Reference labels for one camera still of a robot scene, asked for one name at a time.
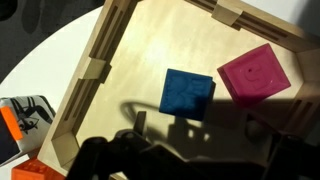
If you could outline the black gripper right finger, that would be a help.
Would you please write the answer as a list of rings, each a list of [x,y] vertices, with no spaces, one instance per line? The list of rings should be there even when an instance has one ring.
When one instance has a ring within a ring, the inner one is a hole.
[[[265,144],[270,140],[268,156],[271,156],[276,144],[281,139],[282,133],[266,122],[261,116],[248,112],[244,130],[245,137],[255,145]]]

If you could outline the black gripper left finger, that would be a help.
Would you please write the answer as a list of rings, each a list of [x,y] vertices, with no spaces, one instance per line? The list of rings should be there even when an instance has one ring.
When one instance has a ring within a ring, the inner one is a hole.
[[[145,135],[146,132],[146,111],[139,111],[137,113],[136,119],[135,119],[135,123],[134,123],[134,127],[133,130],[135,132],[137,132],[138,134],[140,134],[141,136]]]

